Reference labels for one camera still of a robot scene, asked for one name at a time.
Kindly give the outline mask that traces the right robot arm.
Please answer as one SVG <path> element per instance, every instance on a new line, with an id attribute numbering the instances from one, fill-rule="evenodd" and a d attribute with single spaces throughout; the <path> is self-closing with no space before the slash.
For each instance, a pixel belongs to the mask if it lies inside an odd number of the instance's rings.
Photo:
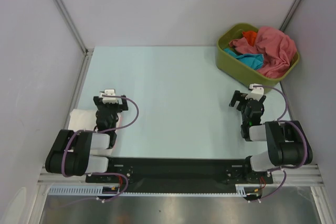
<path id="1" fill-rule="evenodd" d="M 242 138 L 247 142 L 265 142 L 267 146 L 265 152 L 246 158 L 248 166 L 242 169 L 242 176 L 249 183 L 259 179 L 261 172 L 297 169 L 313 160 L 312 148 L 299 121 L 261 122 L 265 99 L 263 90 L 254 89 L 249 93 L 236 90 L 229 103 L 242 115 Z"/>

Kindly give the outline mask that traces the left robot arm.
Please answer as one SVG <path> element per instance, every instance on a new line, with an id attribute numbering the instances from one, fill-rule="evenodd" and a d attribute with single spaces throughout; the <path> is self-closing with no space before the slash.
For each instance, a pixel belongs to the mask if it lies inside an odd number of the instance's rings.
<path id="1" fill-rule="evenodd" d="M 98 174 L 105 182 L 115 178 L 116 169 L 109 165 L 121 113 L 132 100 L 117 96 L 113 90 L 93 97 L 95 111 L 73 110 L 68 129 L 60 130 L 49 151 L 45 169 L 64 177 Z"/>

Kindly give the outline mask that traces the orange t shirt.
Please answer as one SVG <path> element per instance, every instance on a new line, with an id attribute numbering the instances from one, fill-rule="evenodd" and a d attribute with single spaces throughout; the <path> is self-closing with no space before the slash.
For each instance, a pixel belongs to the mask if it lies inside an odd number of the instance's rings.
<path id="1" fill-rule="evenodd" d="M 255 45 L 255 41 L 257 38 L 257 32 L 255 31 L 243 31 L 242 32 L 243 37 L 247 40 L 248 44 L 251 46 Z"/>

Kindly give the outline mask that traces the pink t shirt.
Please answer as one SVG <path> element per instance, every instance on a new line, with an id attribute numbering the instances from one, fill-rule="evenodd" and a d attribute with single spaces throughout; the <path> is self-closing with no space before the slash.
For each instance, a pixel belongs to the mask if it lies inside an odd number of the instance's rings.
<path id="1" fill-rule="evenodd" d="M 289 36 L 268 26 L 257 31 L 254 46 L 249 45 L 242 35 L 242 38 L 231 40 L 228 48 L 238 55 L 263 54 L 264 65 L 256 71 L 271 79 L 282 77 L 297 53 L 296 44 Z"/>

